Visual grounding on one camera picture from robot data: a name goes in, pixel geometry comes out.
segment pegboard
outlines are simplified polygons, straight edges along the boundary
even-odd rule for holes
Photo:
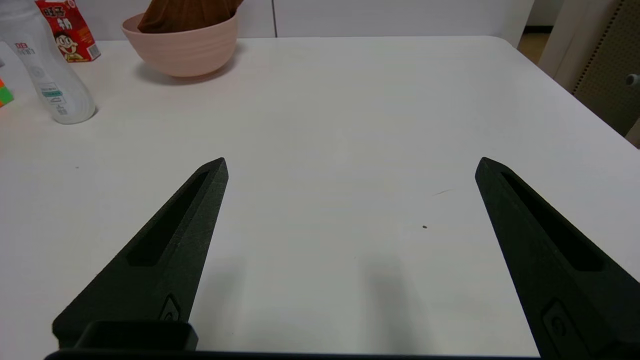
[[[640,1],[620,0],[572,94],[621,135],[640,117]]]

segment bottle label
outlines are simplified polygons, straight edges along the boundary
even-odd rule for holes
[[[40,91],[47,105],[55,109],[60,115],[68,115],[68,104],[63,91],[45,72],[40,59],[36,55],[36,51],[33,47],[29,46],[29,42],[32,42],[33,39],[25,36],[25,40],[27,40],[27,42],[17,42],[14,43],[14,46],[16,53],[27,67],[29,75],[31,75],[31,79],[36,85],[36,89]]]

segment cartoon character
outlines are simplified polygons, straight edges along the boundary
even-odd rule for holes
[[[64,31],[56,33],[56,44],[58,49],[62,51],[65,56],[65,60],[84,60],[82,55],[76,53],[78,50],[78,44],[73,41]]]

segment plastic bottle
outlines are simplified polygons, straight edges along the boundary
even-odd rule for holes
[[[0,0],[0,37],[22,60],[47,110],[60,124],[77,124],[95,103],[64,59],[51,28],[33,0]]]

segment wooden floor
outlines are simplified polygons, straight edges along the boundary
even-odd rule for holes
[[[548,40],[549,34],[524,34],[520,39],[518,50],[533,63],[537,64]]]

